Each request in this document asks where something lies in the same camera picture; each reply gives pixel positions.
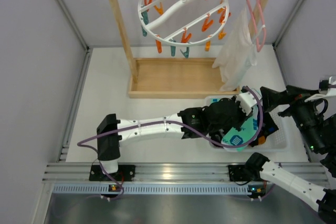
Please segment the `black sock front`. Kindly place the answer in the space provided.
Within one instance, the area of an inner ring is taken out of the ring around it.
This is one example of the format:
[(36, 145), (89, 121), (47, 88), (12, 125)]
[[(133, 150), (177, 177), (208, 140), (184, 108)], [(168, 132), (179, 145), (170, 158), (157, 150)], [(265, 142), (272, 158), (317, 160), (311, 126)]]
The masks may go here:
[(249, 144), (249, 146), (255, 147), (258, 145), (265, 144), (267, 137), (275, 133), (278, 130), (279, 128), (277, 124), (274, 122), (271, 115), (269, 113), (264, 113), (263, 114), (263, 125), (261, 127), (261, 131), (259, 132), (258, 137), (254, 141), (252, 141)]

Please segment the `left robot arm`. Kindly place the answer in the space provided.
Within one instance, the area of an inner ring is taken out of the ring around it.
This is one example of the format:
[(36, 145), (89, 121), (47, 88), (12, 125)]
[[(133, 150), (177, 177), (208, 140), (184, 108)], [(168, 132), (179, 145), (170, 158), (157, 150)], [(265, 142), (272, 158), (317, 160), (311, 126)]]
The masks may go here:
[(119, 120), (108, 114), (97, 127), (98, 160), (107, 174), (118, 171), (120, 145), (155, 138), (190, 139), (209, 137), (218, 139), (231, 129), (241, 131), (252, 117), (256, 100), (250, 95), (235, 95), (203, 107), (184, 109), (178, 113), (149, 120)]

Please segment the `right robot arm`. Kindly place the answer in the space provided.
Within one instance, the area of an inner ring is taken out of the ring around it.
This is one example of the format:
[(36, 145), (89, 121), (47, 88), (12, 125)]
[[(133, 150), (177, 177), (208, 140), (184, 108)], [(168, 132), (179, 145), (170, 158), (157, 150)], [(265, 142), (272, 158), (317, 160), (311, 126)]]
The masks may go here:
[[(311, 151), (324, 154), (321, 164), (335, 176), (335, 116), (327, 119), (328, 99), (335, 97), (335, 84), (322, 81), (317, 90), (286, 86), (282, 92), (261, 87), (264, 110), (287, 105), (280, 117), (293, 118)], [(252, 181), (266, 180), (296, 196), (314, 210), (325, 223), (335, 223), (335, 190), (309, 182), (271, 161), (261, 153), (253, 153), (244, 165)]]

